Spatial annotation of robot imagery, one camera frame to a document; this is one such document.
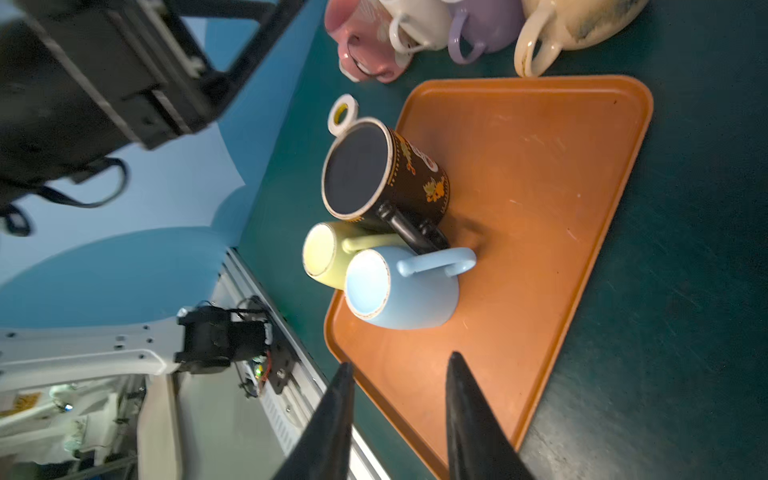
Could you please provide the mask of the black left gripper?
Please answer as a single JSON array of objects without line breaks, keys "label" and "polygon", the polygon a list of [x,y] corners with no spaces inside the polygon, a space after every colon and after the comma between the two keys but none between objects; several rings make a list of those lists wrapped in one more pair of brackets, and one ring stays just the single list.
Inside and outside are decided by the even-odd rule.
[{"label": "black left gripper", "polygon": [[[1,194],[85,179],[120,148],[154,149],[216,121],[302,9],[299,1],[5,1]],[[250,20],[225,70],[190,18]]]}]

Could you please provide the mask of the white ceramic mug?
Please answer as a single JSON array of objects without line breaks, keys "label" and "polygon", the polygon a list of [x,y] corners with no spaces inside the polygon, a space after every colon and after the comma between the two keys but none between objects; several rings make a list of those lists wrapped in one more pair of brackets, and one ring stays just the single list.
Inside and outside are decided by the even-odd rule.
[{"label": "white ceramic mug", "polygon": [[447,47],[452,22],[446,3],[439,0],[381,0],[392,17],[389,39],[396,52],[414,54]]}]

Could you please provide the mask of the purple ceramic mug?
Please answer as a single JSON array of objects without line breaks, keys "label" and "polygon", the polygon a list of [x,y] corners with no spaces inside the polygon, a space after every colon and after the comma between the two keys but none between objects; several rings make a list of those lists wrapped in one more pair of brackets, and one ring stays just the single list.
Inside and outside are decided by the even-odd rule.
[{"label": "purple ceramic mug", "polygon": [[471,64],[483,54],[513,44],[526,20],[520,0],[462,0],[444,4],[452,15],[448,53],[459,65]]}]

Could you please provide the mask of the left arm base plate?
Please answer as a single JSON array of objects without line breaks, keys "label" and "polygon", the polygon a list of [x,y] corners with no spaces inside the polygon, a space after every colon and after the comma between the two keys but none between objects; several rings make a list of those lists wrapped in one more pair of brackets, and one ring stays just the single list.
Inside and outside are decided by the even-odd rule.
[{"label": "left arm base plate", "polygon": [[249,299],[248,305],[257,311],[256,319],[265,324],[267,342],[264,360],[254,362],[254,375],[263,385],[269,383],[274,392],[281,395],[293,379],[293,369],[299,358],[269,307],[256,296]]}]

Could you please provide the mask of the beige ceramic teapot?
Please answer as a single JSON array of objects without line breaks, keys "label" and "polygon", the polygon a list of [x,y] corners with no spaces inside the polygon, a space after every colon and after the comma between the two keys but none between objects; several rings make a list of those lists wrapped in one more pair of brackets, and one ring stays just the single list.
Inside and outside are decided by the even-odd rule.
[{"label": "beige ceramic teapot", "polygon": [[634,21],[647,4],[647,0],[524,1],[526,20],[514,53],[517,75],[538,77],[562,51],[586,49],[609,39]]}]

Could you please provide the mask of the pink ghost pattern mug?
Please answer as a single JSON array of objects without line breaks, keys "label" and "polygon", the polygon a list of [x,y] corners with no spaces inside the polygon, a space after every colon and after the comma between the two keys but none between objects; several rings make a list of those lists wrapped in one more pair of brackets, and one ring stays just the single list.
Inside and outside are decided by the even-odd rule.
[{"label": "pink ghost pattern mug", "polygon": [[337,43],[339,69],[353,82],[387,84],[400,77],[412,60],[390,42],[393,18],[380,1],[330,0],[324,28]]}]

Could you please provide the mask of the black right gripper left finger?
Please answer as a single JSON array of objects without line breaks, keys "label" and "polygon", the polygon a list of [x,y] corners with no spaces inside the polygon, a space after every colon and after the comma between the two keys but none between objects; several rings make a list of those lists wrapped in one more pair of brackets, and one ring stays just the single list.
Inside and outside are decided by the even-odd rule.
[{"label": "black right gripper left finger", "polygon": [[354,366],[342,363],[274,479],[347,479],[354,419]]}]

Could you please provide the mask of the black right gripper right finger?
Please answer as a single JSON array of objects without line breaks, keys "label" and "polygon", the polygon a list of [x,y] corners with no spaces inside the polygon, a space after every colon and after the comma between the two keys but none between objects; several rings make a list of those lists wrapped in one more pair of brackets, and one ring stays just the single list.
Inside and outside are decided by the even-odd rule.
[{"label": "black right gripper right finger", "polygon": [[446,430],[452,479],[531,479],[509,443],[467,362],[449,358],[446,376]]}]

